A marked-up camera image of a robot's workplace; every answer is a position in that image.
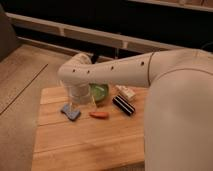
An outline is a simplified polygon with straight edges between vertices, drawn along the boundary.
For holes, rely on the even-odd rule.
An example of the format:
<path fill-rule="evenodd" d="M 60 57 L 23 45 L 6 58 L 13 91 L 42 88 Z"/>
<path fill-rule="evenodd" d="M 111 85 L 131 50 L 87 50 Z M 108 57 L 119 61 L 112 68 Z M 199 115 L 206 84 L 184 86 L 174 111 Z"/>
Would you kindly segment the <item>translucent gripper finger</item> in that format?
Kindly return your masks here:
<path fill-rule="evenodd" d="M 74 114 L 73 114 L 74 109 L 72 107 L 72 102 L 70 102 L 68 105 L 69 105 L 69 116 L 71 118 L 73 118 L 74 117 Z"/>
<path fill-rule="evenodd" d="M 92 101 L 92 107 L 93 107 L 93 109 L 94 109 L 94 110 L 97 110 L 98 107 L 97 107 L 97 104 L 96 104 L 95 99 L 94 99 L 93 96 L 91 96 L 91 101 Z"/>

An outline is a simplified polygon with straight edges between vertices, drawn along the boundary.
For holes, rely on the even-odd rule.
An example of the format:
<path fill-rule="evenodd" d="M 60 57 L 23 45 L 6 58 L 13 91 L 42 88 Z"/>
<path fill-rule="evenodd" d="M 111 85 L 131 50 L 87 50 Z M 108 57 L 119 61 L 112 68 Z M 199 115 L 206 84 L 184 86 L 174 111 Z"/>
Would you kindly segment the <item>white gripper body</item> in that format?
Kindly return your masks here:
<path fill-rule="evenodd" d="M 66 89 L 69 99 L 76 104 L 87 104 L 92 100 L 88 84 L 67 85 Z"/>

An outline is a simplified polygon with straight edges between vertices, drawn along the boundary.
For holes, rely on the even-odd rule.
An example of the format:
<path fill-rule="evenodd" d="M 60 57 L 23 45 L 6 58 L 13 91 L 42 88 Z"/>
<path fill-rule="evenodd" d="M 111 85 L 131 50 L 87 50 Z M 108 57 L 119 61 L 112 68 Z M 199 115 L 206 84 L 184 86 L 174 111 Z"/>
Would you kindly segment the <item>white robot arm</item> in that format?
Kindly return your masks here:
<path fill-rule="evenodd" d="M 213 171 L 213 53 L 186 48 L 97 64 L 77 54 L 58 75 L 76 100 L 88 83 L 146 87 L 145 171 Z"/>

